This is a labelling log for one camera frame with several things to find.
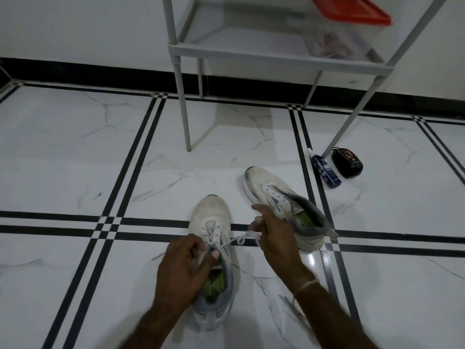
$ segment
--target black case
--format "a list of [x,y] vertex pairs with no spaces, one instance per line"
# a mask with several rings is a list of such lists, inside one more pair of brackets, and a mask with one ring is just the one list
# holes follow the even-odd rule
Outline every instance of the black case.
[[362,173],[363,164],[360,159],[349,149],[335,147],[331,159],[337,170],[346,179],[358,176]]

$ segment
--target white wall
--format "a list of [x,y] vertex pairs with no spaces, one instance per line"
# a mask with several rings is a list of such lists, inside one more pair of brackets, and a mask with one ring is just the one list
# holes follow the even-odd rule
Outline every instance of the white wall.
[[[376,40],[389,58],[432,0],[373,0],[394,25]],[[173,0],[176,21],[188,0]],[[308,0],[247,0],[302,7]],[[382,87],[383,91],[465,100],[465,0],[448,0]],[[161,0],[0,0],[0,57],[172,71]],[[195,73],[195,59],[183,58]],[[206,74],[310,84],[292,66],[209,61]],[[370,76],[324,73],[324,86],[366,89]]]

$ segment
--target left hand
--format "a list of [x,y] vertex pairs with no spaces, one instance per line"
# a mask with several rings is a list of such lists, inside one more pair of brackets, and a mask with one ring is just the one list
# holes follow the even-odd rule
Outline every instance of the left hand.
[[213,251],[194,270],[190,261],[205,250],[205,243],[194,234],[170,242],[157,273],[153,309],[158,315],[177,321],[197,296],[219,258],[219,252]]

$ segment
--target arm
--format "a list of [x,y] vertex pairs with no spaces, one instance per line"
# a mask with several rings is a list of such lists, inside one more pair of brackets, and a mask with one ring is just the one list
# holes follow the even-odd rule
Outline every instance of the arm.
[[262,217],[256,217],[249,228],[262,233],[260,243],[266,260],[295,294],[322,349],[378,349],[321,285],[314,283],[300,290],[315,275],[300,259],[292,226],[267,206],[252,208]]
[[154,303],[120,349],[158,349],[163,345],[217,263],[219,252],[214,251],[197,270],[191,268],[190,260],[205,250],[203,241],[193,234],[170,242],[158,268]]

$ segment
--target blue bottle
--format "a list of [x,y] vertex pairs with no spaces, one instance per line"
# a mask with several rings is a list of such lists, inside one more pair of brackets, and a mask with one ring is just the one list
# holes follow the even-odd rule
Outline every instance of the blue bottle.
[[329,188],[336,188],[342,182],[336,175],[336,173],[330,168],[326,160],[323,157],[316,155],[310,148],[307,149],[308,154],[311,158],[311,164],[318,170],[321,178],[326,182]]

